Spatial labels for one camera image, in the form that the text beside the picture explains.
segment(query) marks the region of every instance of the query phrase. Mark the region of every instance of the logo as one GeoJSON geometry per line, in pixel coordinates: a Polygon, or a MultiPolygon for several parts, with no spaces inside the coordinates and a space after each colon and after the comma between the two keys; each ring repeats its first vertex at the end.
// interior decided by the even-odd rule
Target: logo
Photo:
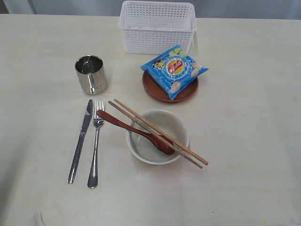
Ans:
{"type": "Polygon", "coordinates": [[[182,60],[176,59],[169,62],[167,68],[170,74],[178,74],[183,71],[184,64],[182,60]]]}

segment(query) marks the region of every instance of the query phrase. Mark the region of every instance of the wooden plate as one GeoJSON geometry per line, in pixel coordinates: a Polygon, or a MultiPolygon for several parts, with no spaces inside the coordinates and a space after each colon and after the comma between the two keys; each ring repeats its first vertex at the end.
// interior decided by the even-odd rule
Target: wooden plate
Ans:
{"type": "Polygon", "coordinates": [[[166,102],[180,102],[191,97],[198,89],[198,78],[193,80],[185,89],[183,89],[174,100],[169,99],[166,92],[155,82],[148,72],[143,73],[142,82],[144,89],[154,98],[166,102]]]}

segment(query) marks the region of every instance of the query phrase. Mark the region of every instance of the ceramic bowl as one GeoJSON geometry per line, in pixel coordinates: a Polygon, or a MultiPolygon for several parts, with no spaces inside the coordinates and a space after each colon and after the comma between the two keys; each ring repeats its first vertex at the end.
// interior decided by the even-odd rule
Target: ceramic bowl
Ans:
{"type": "MultiPolygon", "coordinates": [[[[187,128],[177,116],[163,110],[150,110],[141,115],[188,147],[189,134],[187,128]]],[[[130,125],[142,131],[146,131],[133,121],[131,121],[130,125]]],[[[151,141],[131,131],[127,130],[126,137],[127,145],[131,153],[143,162],[152,165],[164,165],[174,162],[180,157],[176,152],[172,155],[163,153],[158,150],[151,141]]]]}

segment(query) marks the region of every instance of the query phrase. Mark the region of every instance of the knife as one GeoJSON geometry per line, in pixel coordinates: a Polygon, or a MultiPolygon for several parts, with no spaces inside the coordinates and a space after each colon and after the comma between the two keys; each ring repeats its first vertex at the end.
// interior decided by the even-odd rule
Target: knife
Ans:
{"type": "Polygon", "coordinates": [[[83,125],[81,126],[81,129],[80,129],[79,140],[77,142],[77,146],[76,146],[74,157],[73,157],[73,162],[72,162],[69,177],[68,177],[68,184],[72,184],[74,181],[77,166],[79,165],[81,148],[83,147],[85,135],[86,135],[86,132],[87,132],[88,127],[91,122],[92,112],[93,112],[93,101],[90,99],[88,102],[88,105],[87,105],[85,116],[84,116],[83,125]]]}

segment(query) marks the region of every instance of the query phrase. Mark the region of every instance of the stainless steel cup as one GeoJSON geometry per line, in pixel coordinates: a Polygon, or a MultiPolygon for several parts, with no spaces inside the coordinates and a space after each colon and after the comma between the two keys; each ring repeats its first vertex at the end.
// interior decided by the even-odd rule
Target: stainless steel cup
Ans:
{"type": "Polygon", "coordinates": [[[80,86],[85,93],[96,95],[107,88],[108,82],[101,58],[93,55],[83,56],[76,61],[75,70],[80,86]]]}

